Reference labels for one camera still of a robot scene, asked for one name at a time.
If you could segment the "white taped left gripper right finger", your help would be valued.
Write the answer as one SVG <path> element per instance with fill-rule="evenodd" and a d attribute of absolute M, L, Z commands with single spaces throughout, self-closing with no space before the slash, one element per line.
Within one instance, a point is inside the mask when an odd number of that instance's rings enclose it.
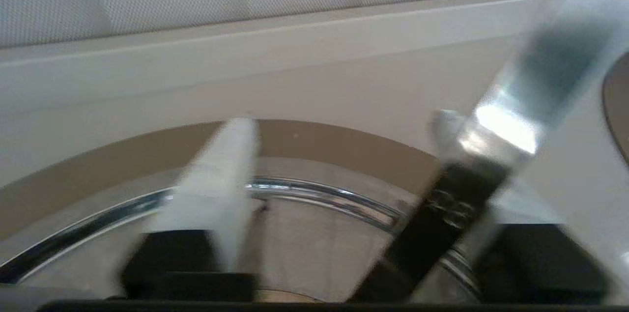
<path fill-rule="evenodd" d="M 448 109 L 433 113 L 431 139 L 439 160 L 446 158 L 446 148 L 463 125 L 465 117 Z M 517 179 L 510 179 L 487 203 L 490 213 L 501 224 L 563 225 L 564 220 L 547 202 Z"/>

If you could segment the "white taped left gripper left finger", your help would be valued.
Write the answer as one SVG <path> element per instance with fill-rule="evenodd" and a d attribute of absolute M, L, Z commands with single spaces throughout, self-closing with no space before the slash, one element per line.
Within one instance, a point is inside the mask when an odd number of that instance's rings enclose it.
<path fill-rule="evenodd" d="M 259 146 L 256 120 L 224 122 L 185 166 L 144 232 L 200 230 L 217 247 L 219 268 L 234 272 L 253 213 L 246 186 L 254 177 Z"/>

